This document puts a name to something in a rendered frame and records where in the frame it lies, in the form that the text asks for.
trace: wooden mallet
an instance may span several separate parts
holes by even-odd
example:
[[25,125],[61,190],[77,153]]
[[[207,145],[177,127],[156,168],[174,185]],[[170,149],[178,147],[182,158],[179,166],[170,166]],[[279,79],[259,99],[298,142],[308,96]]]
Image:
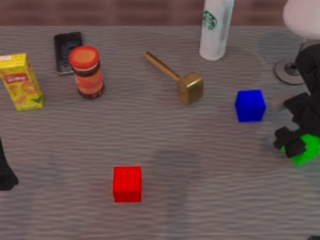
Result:
[[193,71],[184,77],[180,77],[150,52],[147,51],[144,57],[159,71],[176,81],[178,98],[184,105],[191,105],[202,98],[204,95],[204,81],[198,73]]

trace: starbucks logo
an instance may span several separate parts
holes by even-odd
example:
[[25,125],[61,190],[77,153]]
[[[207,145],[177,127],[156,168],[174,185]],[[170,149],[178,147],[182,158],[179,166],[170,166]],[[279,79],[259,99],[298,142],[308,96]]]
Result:
[[217,26],[217,19],[209,11],[205,10],[203,12],[203,26],[208,30],[214,30]]

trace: hammer head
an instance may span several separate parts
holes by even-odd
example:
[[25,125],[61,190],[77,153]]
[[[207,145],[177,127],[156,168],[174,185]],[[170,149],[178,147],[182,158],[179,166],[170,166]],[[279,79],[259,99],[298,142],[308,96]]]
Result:
[[204,95],[202,77],[196,72],[181,77],[177,82],[177,94],[180,101],[186,106],[198,101]]

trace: red lid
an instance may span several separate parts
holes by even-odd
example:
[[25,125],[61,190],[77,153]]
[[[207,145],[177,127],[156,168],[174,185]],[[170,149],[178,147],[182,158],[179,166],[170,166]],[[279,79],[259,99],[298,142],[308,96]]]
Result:
[[99,62],[99,53],[92,46],[78,46],[70,52],[69,62],[76,69],[89,69]]

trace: red cube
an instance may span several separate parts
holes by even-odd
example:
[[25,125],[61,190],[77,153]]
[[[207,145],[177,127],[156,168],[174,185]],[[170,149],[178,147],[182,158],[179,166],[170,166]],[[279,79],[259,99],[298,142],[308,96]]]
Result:
[[116,203],[141,202],[141,167],[115,166],[113,168],[112,193]]

